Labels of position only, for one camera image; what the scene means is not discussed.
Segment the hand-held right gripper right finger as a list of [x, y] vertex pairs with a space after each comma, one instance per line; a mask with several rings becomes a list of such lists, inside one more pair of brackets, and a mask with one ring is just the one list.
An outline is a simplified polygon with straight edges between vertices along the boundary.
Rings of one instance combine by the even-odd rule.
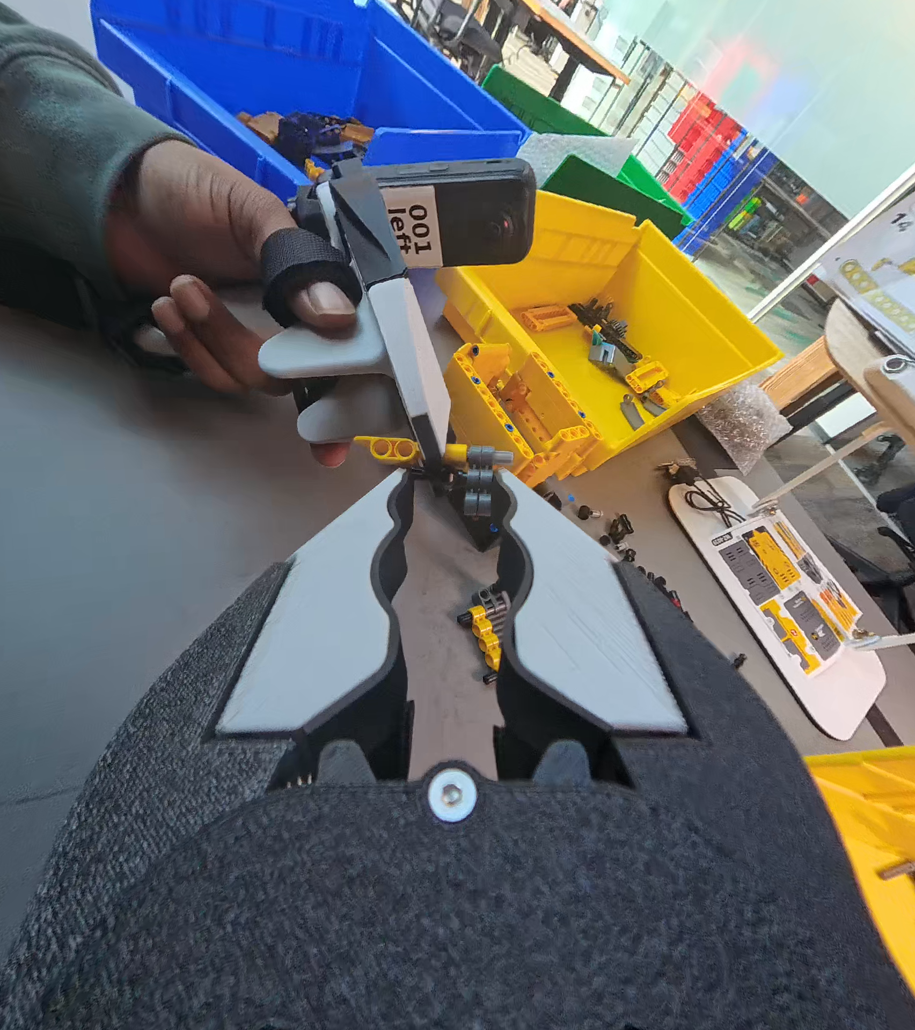
[[512, 473], [496, 486], [509, 503], [497, 566], [512, 600], [503, 656], [602, 730], [686, 734], [614, 558]]

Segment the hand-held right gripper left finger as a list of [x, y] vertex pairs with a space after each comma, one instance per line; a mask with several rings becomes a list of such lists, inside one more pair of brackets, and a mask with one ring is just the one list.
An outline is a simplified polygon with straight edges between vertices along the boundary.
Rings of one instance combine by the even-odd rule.
[[408, 702], [393, 599], [407, 573], [414, 481], [396, 470], [291, 556], [216, 724], [219, 737], [384, 737]]

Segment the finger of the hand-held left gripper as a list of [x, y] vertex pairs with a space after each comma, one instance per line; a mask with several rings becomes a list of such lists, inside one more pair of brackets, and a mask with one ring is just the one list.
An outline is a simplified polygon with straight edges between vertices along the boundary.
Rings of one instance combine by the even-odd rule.
[[451, 397], [415, 290], [409, 278], [398, 277], [371, 285], [368, 296], [423, 462], [438, 469], [447, 447]]

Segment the yellow lego beam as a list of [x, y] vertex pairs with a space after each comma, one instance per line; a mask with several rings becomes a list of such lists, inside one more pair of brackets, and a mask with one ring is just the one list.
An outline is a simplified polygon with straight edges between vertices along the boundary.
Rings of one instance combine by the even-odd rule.
[[[418, 443], [405, 437], [357, 436], [352, 444], [368, 451], [380, 464], [414, 468], [423, 467], [427, 462]], [[468, 445], [447, 444], [441, 461], [444, 466], [464, 468], [468, 454]]]

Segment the pile of small lego pieces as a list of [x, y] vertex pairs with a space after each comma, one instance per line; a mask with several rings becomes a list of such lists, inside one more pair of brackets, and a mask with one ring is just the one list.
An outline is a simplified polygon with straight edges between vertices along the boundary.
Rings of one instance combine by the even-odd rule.
[[582, 522], [591, 522], [594, 520], [604, 522], [604, 531], [596, 539], [596, 542], [600, 546], [611, 548], [617, 560], [626, 562], [633, 566], [651, 582], [660, 591], [662, 595], [669, 599], [687, 620], [692, 620], [689, 613], [684, 609], [679, 593], [668, 586], [665, 577], [649, 572], [636, 560], [636, 551], [629, 540], [634, 529], [626, 514], [617, 513], [610, 520], [606, 520], [602, 511], [594, 509], [589, 505], [578, 505], [574, 497], [570, 496], [566, 502], [563, 502], [556, 492], [551, 490], [546, 484], [536, 486], [533, 491], [558, 511], [567, 508], [568, 513], [573, 514]]

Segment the black lego parts cluster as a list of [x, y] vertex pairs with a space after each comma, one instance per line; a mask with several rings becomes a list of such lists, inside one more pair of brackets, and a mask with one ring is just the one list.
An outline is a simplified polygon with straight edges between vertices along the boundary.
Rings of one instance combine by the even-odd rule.
[[643, 359], [643, 354], [626, 343], [626, 321], [612, 317], [612, 302], [603, 304], [598, 298], [592, 298], [587, 303], [570, 303], [567, 307], [591, 337], [598, 337], [603, 344], [613, 347], [632, 364]]

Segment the tan and blue lego parts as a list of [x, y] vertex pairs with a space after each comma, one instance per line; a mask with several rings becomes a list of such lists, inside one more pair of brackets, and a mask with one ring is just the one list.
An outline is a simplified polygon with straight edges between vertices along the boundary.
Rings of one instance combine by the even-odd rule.
[[311, 181], [341, 161], [362, 160], [375, 135], [362, 122], [314, 112], [241, 111], [236, 119]]

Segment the orange lego panel piece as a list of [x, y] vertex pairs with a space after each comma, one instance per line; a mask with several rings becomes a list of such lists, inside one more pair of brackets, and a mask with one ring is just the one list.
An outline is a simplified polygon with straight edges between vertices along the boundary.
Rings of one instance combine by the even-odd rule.
[[669, 386], [668, 370], [656, 360], [636, 363], [625, 376], [632, 394], [653, 413], [670, 410], [680, 404], [681, 394]]

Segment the person's left hand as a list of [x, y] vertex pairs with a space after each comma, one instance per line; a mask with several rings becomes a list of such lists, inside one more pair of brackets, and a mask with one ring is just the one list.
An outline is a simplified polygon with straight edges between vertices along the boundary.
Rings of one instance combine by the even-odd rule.
[[219, 159], [181, 141], [155, 144], [122, 175], [104, 226], [121, 285], [152, 297], [152, 319], [219, 393], [287, 394], [258, 365], [262, 337], [224, 306], [222, 286], [259, 280], [268, 238], [296, 224], [287, 206]]

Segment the large bubble wrap sheet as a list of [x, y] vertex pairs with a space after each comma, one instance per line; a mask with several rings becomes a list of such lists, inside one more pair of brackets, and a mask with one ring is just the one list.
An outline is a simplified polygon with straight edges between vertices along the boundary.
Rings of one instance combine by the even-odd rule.
[[605, 174], [616, 176], [638, 145], [634, 137], [530, 133], [516, 157], [531, 167], [537, 187], [544, 188], [568, 157], [576, 157]]

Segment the green plastic bin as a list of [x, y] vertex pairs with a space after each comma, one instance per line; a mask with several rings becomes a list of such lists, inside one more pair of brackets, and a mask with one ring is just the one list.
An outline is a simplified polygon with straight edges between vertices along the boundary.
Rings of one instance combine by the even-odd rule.
[[616, 174], [610, 174], [578, 156], [568, 156], [540, 188], [631, 215], [637, 225], [655, 225], [669, 240], [694, 222], [636, 157], [629, 157]]
[[495, 65], [486, 74], [482, 89], [512, 113], [533, 133], [606, 137], [590, 122], [565, 109], [558, 101], [526, 84], [513, 73]]

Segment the blue plastic bin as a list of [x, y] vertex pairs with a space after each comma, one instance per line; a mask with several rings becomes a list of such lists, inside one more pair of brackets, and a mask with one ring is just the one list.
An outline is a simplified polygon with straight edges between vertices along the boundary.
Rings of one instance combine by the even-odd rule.
[[281, 199], [307, 181], [238, 114], [353, 116], [366, 165], [514, 158], [528, 128], [381, 2], [94, 1], [137, 106]]

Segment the wooden office desk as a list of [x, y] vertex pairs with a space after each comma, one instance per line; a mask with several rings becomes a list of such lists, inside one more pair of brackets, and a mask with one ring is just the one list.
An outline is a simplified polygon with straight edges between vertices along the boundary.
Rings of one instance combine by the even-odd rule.
[[518, 1], [516, 8], [519, 14], [524, 12], [528, 18], [538, 19], [547, 26], [549, 33], [557, 37], [562, 49], [567, 54], [566, 65], [561, 69], [549, 93], [552, 100], [563, 100], [579, 68], [604, 75], [619, 85], [626, 85], [631, 81], [619, 66], [595, 47], [594, 42], [587, 39], [556, 3]]

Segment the small bubble wrap piece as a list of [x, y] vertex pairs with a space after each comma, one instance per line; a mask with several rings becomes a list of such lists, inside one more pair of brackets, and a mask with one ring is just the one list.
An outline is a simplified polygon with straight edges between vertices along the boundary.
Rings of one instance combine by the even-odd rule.
[[770, 445], [779, 412], [758, 385], [746, 381], [712, 398], [696, 415], [736, 469], [747, 475]]

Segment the yellow divided parts bin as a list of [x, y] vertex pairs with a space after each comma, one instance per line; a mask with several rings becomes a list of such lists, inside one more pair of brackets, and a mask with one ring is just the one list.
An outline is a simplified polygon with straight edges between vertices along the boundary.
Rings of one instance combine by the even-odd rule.
[[915, 888], [880, 869], [915, 861], [915, 746], [811, 756], [807, 764], [850, 858], [867, 908], [915, 997]]

